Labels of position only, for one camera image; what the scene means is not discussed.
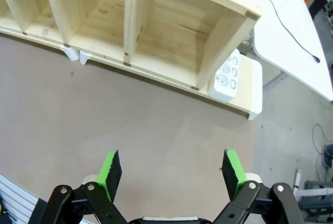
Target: screw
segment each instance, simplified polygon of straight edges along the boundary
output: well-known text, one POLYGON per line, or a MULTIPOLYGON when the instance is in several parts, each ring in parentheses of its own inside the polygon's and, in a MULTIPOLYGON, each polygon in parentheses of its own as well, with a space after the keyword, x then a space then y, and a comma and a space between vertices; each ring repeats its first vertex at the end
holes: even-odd
POLYGON ((281 186, 281 185, 277 186, 277 190, 280 191, 280 192, 282 192, 284 189, 285 188, 283 186, 281 186))
POLYGON ((88 190, 93 190, 94 188, 95 188, 95 186, 92 185, 92 184, 90 184, 90 185, 88 186, 88 190))
POLYGON ((66 188, 62 188, 62 189, 60 190, 60 192, 61 192, 62 194, 65 194, 65 193, 67 193, 67 189, 66 189, 66 188))
POLYGON ((250 184, 249 184, 249 188, 250 189, 255 189, 257 186, 253 183, 253 182, 251 182, 250 184))

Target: person's shoe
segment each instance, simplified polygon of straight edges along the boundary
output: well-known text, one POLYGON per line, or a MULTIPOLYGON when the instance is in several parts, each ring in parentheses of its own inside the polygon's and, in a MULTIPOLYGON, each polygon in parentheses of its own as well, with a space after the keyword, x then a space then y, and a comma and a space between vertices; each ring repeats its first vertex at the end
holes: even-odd
POLYGON ((327 154, 326 145, 322 147, 322 164, 327 169, 332 167, 332 157, 327 154))

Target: cable on floor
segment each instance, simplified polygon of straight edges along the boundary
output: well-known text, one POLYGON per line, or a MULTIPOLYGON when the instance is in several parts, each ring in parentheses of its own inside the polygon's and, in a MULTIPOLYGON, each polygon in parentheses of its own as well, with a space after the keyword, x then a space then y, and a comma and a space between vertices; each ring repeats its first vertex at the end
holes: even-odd
MULTIPOLYGON (((319 128, 320 128, 320 130, 321 130, 321 132, 322 132, 322 134, 323 134, 323 137, 324 137, 324 139, 326 140, 326 142, 328 142, 328 143, 333 143, 333 141, 329 140, 329 139, 326 137, 326 135, 325 135, 325 133, 324 133, 324 131, 323 131, 323 127, 322 127, 319 123, 316 123, 316 124, 313 126, 313 128, 312 128, 312 144, 313 144, 314 149, 315 149, 315 150, 317 151, 317 153, 318 153, 317 160, 316 160, 316 165, 315 165, 315 170, 316 170, 316 175, 317 175, 318 180, 321 181, 321 179, 320 179, 320 177, 319 177, 319 173, 318 173, 318 166, 317 166, 317 164, 318 164, 318 158, 319 158, 321 155, 323 155, 323 154, 318 150, 318 148, 316 147, 315 142, 314 142, 314 135, 313 135, 313 134, 314 134, 314 130, 315 130, 316 127, 319 127, 319 128)), ((326 173, 325 173, 325 179, 324 179, 324 181, 327 181, 327 180, 326 180, 326 179, 327 179, 327 175, 329 175, 330 180, 331 180, 331 179, 332 179, 331 174, 328 172, 328 169, 327 169, 327 168, 325 168, 325 170, 326 170, 326 173)))
POLYGON ((281 25, 283 26, 283 28, 285 28, 285 30, 291 35, 291 37, 295 40, 295 42, 303 49, 303 50, 305 50, 307 53, 309 53, 309 55, 311 55, 315 60, 316 60, 316 62, 317 63, 320 63, 321 62, 321 60, 318 58, 318 57, 316 57, 315 55, 312 55, 306 48, 304 48, 297 40, 296 40, 296 38, 293 36, 293 34, 291 34, 291 32, 287 29, 287 27, 282 23, 282 21, 281 21, 281 19, 280 19, 280 17, 279 17, 279 14, 277 13, 277 10, 276 10, 276 8, 275 8, 275 5, 274 5, 274 3, 272 2, 272 0, 268 0, 268 1, 270 1, 271 2, 271 4, 273 5, 273 8, 274 8, 274 11, 275 11, 275 14, 276 14, 276 16, 277 16, 277 19, 279 19, 279 21, 280 21, 280 23, 281 23, 281 25))

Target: white tabletop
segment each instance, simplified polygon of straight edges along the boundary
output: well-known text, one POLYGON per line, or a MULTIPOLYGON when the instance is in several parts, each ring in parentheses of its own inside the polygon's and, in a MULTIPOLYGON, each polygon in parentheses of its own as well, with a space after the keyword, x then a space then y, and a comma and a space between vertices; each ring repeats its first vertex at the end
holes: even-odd
POLYGON ((333 101, 333 90, 323 48, 304 0, 272 2, 286 28, 321 62, 317 63, 283 28, 268 0, 260 0, 259 4, 262 16, 254 26, 255 53, 325 99, 333 101))

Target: green gripper pad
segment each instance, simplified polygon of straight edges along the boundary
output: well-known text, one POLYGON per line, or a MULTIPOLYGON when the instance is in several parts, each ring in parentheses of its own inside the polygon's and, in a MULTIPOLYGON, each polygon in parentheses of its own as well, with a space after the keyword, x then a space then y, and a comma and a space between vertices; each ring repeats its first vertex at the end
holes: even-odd
POLYGON ((119 154, 109 152, 97 176, 96 182, 105 190, 108 199, 113 202, 120 182, 122 170, 119 154))
POLYGON ((245 172, 235 150, 225 150, 222 163, 222 174, 230 200, 238 193, 240 187, 247 181, 245 172))

